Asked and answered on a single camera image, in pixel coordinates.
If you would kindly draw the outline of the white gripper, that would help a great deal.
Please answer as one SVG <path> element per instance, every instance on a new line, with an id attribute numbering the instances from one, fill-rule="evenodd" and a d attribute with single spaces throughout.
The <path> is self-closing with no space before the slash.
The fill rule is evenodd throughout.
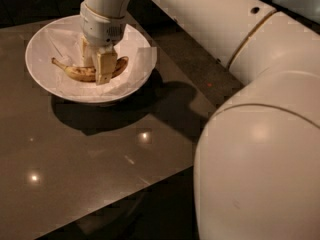
<path id="1" fill-rule="evenodd" d="M 82 61 L 85 67 L 95 67 L 97 85 L 109 83 L 112 78 L 118 58 L 113 45 L 122 40 L 125 25 L 123 17 L 105 17 L 94 12 L 85 2 L 81 3 Z"/>

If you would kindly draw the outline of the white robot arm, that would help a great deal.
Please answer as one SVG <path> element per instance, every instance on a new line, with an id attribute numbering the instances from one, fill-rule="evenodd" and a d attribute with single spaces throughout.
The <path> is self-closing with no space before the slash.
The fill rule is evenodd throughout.
<path id="1" fill-rule="evenodd" d="M 152 0 L 243 83 L 194 161 L 201 240 L 320 240 L 319 36 L 261 0 Z M 84 0 L 88 22 L 128 0 Z"/>

